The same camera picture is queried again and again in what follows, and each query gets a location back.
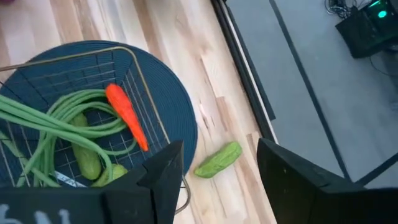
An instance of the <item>wooden table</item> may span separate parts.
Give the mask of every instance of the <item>wooden table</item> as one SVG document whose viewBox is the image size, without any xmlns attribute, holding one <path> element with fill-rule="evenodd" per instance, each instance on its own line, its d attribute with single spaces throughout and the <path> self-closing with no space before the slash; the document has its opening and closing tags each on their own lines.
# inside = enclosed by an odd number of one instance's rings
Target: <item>wooden table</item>
<svg viewBox="0 0 398 224">
<path fill-rule="evenodd" d="M 187 175 L 192 201 L 175 223 L 275 223 L 257 169 L 259 130 L 210 0 L 16 0 L 0 6 L 0 66 L 94 39 L 154 54 L 190 95 L 199 129 Z M 193 175 L 207 155 L 231 140 L 244 151 L 233 166 L 212 179 Z M 179 205 L 185 197 L 182 191 Z"/>
</svg>

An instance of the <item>cucumber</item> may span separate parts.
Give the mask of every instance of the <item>cucumber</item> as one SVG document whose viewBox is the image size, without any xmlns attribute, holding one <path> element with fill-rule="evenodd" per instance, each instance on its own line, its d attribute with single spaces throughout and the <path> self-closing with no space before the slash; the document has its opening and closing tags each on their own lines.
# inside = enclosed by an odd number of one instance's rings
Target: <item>cucumber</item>
<svg viewBox="0 0 398 224">
<path fill-rule="evenodd" d="M 117 178 L 123 176 L 124 174 L 127 174 L 127 169 L 124 168 L 124 166 L 119 165 L 119 164 L 112 164 L 112 173 L 113 173 L 113 179 L 112 181 L 116 180 Z M 102 173 L 101 177 L 93 184 L 91 185 L 92 187 L 103 187 L 106 184 L 108 184 L 108 169 L 105 169 L 104 172 Z"/>
<path fill-rule="evenodd" d="M 227 168 L 242 154 L 242 147 L 238 142 L 230 142 L 218 152 L 209 156 L 195 169 L 195 175 L 202 178 L 211 178 Z"/>
<path fill-rule="evenodd" d="M 87 119 L 83 113 L 76 115 L 70 124 L 76 127 L 87 127 Z M 83 177 L 95 180 L 101 173 L 101 161 L 98 154 L 90 149 L 72 143 L 73 153 Z"/>
</svg>

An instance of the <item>electronic device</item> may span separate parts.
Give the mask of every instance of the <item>electronic device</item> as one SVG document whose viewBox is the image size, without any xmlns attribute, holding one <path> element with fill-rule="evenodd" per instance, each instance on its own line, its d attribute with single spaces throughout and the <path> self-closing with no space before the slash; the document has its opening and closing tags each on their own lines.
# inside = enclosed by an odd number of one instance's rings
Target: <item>electronic device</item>
<svg viewBox="0 0 398 224">
<path fill-rule="evenodd" d="M 354 58 L 398 44 L 398 0 L 373 0 L 336 25 Z"/>
</svg>

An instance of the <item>orange carrot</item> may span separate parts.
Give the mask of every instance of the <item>orange carrot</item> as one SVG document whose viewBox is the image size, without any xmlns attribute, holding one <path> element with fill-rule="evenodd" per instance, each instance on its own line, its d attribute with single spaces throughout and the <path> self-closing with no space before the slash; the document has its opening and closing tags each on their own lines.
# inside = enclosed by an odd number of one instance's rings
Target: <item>orange carrot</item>
<svg viewBox="0 0 398 224">
<path fill-rule="evenodd" d="M 117 114 L 126 122 L 141 149 L 144 152 L 148 151 L 148 143 L 144 131 L 139 124 L 130 99 L 123 89 L 118 85 L 109 84 L 105 89 L 105 95 Z"/>
</svg>

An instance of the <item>metal wire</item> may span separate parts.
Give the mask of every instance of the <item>metal wire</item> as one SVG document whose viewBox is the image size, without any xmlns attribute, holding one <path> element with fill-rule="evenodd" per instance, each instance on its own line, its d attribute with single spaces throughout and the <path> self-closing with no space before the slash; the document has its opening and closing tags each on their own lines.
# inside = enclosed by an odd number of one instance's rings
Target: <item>metal wire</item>
<svg viewBox="0 0 398 224">
<path fill-rule="evenodd" d="M 122 65 L 116 65 L 114 61 L 115 54 L 124 54 L 126 53 L 130 56 L 131 62 L 128 66 L 126 66 L 125 74 L 123 74 L 123 79 L 118 80 L 118 76 L 116 72 L 118 71 L 116 67 Z M 43 74 L 38 77 L 28 77 L 24 74 L 24 69 L 26 68 L 34 68 L 37 66 L 44 65 L 53 65 L 55 63 L 59 64 L 59 67 L 62 67 L 63 63 L 69 61 L 75 62 L 77 59 L 87 59 L 88 57 L 93 57 L 95 63 L 85 65 L 84 67 L 79 67 L 78 69 L 65 69 L 61 71 L 51 71 L 48 74 Z M 134 109 L 139 117 L 139 121 L 144 129 L 145 135 L 148 140 L 150 155 L 153 152 L 157 152 L 165 147 L 167 144 L 170 144 L 169 137 L 164 128 L 163 122 L 159 116 L 156 105 L 152 99 L 152 95 L 150 93 L 149 87 L 147 86 L 144 74 L 138 64 L 137 57 L 133 51 L 125 47 L 111 47 L 102 50 L 95 50 L 91 52 L 86 52 L 82 54 L 75 55 L 67 55 L 64 57 L 53 58 L 49 60 L 41 60 L 36 62 L 28 62 L 19 65 L 11 65 L 7 67 L 0 68 L 0 72 L 9 72 L 11 70 L 17 69 L 19 75 L 23 77 L 23 80 L 12 81 L 9 80 L 4 84 L 0 81 L 1 88 L 7 88 L 9 92 L 14 95 L 15 100 L 20 101 L 21 103 L 26 104 L 27 106 L 33 107 L 37 110 L 47 111 L 51 104 L 57 100 L 62 95 L 89 88 L 105 88 L 109 83 L 117 83 L 124 88 L 124 91 L 130 97 Z M 30 96 L 30 98 L 24 98 L 19 96 L 16 93 L 16 90 L 12 88 L 11 85 L 20 85 L 20 84 L 28 84 L 31 86 L 34 91 L 37 93 L 36 95 Z M 101 115 L 98 111 L 86 111 L 87 113 L 92 113 L 98 116 L 98 119 L 94 121 L 89 121 L 90 125 L 94 124 L 103 124 L 110 122 L 110 117 L 105 117 Z M 9 124 L 7 121 L 7 130 L 10 134 L 10 140 L 16 142 L 14 138 L 15 126 L 16 124 Z M 32 136 L 28 136 L 27 132 L 31 130 L 26 130 L 26 127 L 19 127 L 21 129 L 23 139 L 18 139 L 17 143 L 24 143 L 24 147 L 29 151 L 29 156 L 32 155 L 31 147 L 32 142 L 37 143 L 36 139 L 31 139 Z M 126 149 L 128 145 L 130 145 L 129 141 L 132 141 L 132 138 L 126 138 L 126 133 L 120 133 L 118 136 L 113 136 L 114 139 L 117 138 L 118 141 L 110 141 L 109 139 L 101 139 L 105 142 L 101 147 L 109 147 L 112 151 L 118 151 Z M 70 152 L 72 151 L 72 147 L 65 141 L 59 140 L 57 141 L 55 149 L 55 157 L 61 158 L 60 161 L 56 162 L 56 170 L 58 171 L 56 174 L 57 181 L 61 181 L 68 185 L 72 185 L 74 187 L 82 187 L 84 186 L 80 183 L 84 178 L 79 173 L 77 169 L 76 159 L 71 157 Z M 0 156 L 3 158 L 4 165 L 7 169 L 7 174 L 9 176 L 9 183 L 12 186 L 15 186 L 16 181 L 19 177 L 15 176 L 15 171 L 12 170 L 10 163 L 12 159 L 10 156 L 6 155 L 5 150 L 3 149 L 2 144 L 0 143 Z M 116 163 L 126 162 L 126 159 L 129 161 L 131 167 L 134 166 L 134 157 L 142 154 L 141 156 L 146 159 L 149 155 L 146 155 L 141 150 L 133 150 L 127 155 L 123 156 L 114 156 L 111 158 Z M 32 177 L 24 174 L 24 178 L 26 178 L 27 185 L 31 185 Z M 183 187 L 187 191 L 187 201 L 180 208 L 176 209 L 175 213 L 181 212 L 185 209 L 190 203 L 191 198 L 191 190 L 189 184 L 185 177 L 182 175 Z"/>
<path fill-rule="evenodd" d="M 335 6 L 332 5 L 330 0 L 324 0 L 324 5 L 325 5 L 325 9 L 326 12 L 329 15 L 338 15 L 338 17 L 344 19 L 347 18 L 350 15 L 350 9 L 348 8 L 348 6 L 346 4 L 340 5 L 340 6 Z"/>
</svg>

